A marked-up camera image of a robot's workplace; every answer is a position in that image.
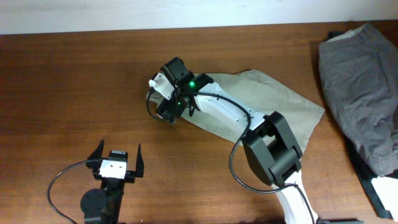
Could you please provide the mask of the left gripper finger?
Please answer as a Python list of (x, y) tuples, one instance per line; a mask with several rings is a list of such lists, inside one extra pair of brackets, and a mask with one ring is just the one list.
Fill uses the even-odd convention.
[(87, 158), (88, 161), (100, 161), (102, 158), (102, 153), (103, 153), (103, 148), (104, 148), (104, 140), (102, 139), (97, 146), (97, 148), (90, 154), (90, 156)]
[(137, 149), (137, 157), (136, 157), (136, 177), (138, 178), (143, 178), (144, 176), (144, 160), (142, 157), (142, 152), (141, 152), (141, 145), (138, 145)]

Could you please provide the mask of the khaki green shorts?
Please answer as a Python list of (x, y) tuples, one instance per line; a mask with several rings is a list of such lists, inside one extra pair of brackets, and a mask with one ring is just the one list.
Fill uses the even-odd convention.
[[(235, 75), (208, 73), (220, 87), (236, 101), (264, 114), (279, 112), (287, 120), (304, 153), (325, 109), (287, 88), (277, 80), (258, 70), (248, 70)], [(182, 113), (188, 122), (231, 142), (236, 142), (242, 131), (232, 131), (210, 114), (195, 110), (192, 117), (188, 109)]]

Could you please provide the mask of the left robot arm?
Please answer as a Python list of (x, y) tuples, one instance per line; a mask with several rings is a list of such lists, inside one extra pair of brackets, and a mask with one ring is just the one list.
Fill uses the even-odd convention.
[(87, 191), (81, 198), (83, 221), (90, 224), (117, 224), (126, 184), (133, 184), (144, 176), (144, 160), (141, 148), (137, 149), (136, 169), (127, 170), (129, 154), (113, 150), (103, 157), (104, 141), (91, 153), (86, 161), (93, 177), (101, 182), (98, 189)]

